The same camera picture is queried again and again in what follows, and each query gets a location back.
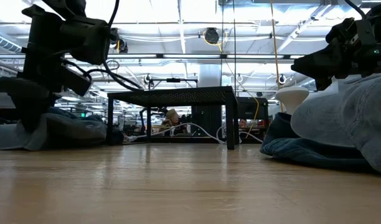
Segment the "person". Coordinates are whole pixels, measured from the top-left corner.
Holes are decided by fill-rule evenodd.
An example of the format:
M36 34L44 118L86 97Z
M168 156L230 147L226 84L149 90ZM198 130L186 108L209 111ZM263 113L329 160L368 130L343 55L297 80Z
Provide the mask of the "person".
M180 124L179 115L175 109L171 109L166 113L166 119L161 123L162 126L172 127ZM177 127L174 131L175 134L187 134L186 126ZM165 133L165 136L170 136L170 131Z
M247 121L245 119L240 120L239 128L247 128Z

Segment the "table leg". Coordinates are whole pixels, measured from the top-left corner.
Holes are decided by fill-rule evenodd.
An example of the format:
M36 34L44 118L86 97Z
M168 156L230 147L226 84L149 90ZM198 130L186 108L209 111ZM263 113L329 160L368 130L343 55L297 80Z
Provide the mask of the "table leg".
M238 117L238 103L233 99L233 135L235 138L235 147L239 145L239 117Z
M112 141L112 132L113 132L113 98L109 97L108 100L108 131L106 134L106 139L108 140L108 144L113 145Z
M148 112L146 113L146 136L148 142L152 140L152 119L151 119L151 107L148 106Z
M235 149L235 136L233 135L233 96L229 93L225 95L225 114L227 119L227 149Z

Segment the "ceiling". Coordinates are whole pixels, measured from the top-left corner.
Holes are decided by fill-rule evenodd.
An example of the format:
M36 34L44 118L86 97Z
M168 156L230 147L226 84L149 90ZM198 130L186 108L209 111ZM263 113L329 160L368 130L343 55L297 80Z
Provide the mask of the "ceiling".
M219 47L206 44L202 36L206 28L214 27L221 37L220 41L223 41L223 54L272 55L274 39L270 37L273 29L271 9L267 4L269 1L226 0L223 6L221 2L222 0L121 0L113 27L118 28L121 38L127 42L129 54L220 54ZM279 3L274 4L273 9L279 55L304 55L320 50L327 45L324 38L333 25L342 22L346 17L360 19L359 14L349 6L335 4L335 2L341 3L340 0L276 0L274 2ZM354 2L362 4L362 10L365 12L371 7L366 5L368 1L355 0ZM52 12L51 8L40 0L0 1L0 38L18 47L27 45L31 18L21 14L21 11L31 4L37 4L46 11ZM108 21L114 4L115 0L87 0L86 14L88 17ZM0 44L0 54L8 55L0 58L0 76L12 75L15 70L22 69L23 57L15 57L18 55L17 52L11 50L2 48ZM117 53L112 49L110 54ZM116 60L121 65L117 72L140 84L143 84L146 75L153 78L198 79L200 64L221 64L220 60L186 58ZM86 70L96 68L83 62L77 63ZM310 85L311 80L293 72L290 66L291 60L279 60L279 73L288 77L286 85L304 85L313 90L313 85ZM223 63L221 68L223 75L229 77L231 85L235 83L231 72L234 68L233 60ZM276 65L272 58L271 60L238 59L236 73L246 89L274 90L277 88ZM93 79L96 80L93 85L96 90L108 92L123 89L102 74L94 74ZM190 86L182 82L162 82L156 89L187 87Z

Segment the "ceiling duct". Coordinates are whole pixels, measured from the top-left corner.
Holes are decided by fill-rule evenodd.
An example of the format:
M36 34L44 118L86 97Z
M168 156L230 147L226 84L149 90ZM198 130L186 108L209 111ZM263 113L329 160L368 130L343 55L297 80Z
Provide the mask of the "ceiling duct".
M22 47L19 45L13 44L11 41L3 38L0 36L0 47L9 50L10 52L13 53L20 53L22 50Z

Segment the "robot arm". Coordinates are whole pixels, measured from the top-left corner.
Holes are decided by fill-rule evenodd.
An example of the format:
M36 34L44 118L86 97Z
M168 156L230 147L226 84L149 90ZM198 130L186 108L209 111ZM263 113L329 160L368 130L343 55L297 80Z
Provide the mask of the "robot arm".
M318 90L325 90L332 83L332 77L341 79L357 74L367 77L381 73L381 4L367 15L359 12L365 19L347 18L334 26L326 36L329 45L294 60L291 69L314 78Z

